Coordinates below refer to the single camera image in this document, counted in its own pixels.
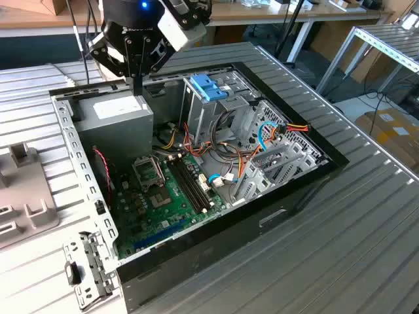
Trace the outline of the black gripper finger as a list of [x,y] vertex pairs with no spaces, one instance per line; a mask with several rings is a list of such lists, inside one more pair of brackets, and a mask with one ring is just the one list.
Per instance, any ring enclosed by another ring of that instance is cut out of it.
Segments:
[[126,52],[122,56],[122,61],[110,55],[108,40],[101,32],[90,41],[90,55],[108,71],[117,77],[124,77],[134,96],[138,95],[138,70],[136,63],[129,53],[129,46],[125,44]]
[[173,46],[165,38],[144,37],[141,62],[137,75],[137,94],[143,94],[143,79],[156,73],[173,55]]

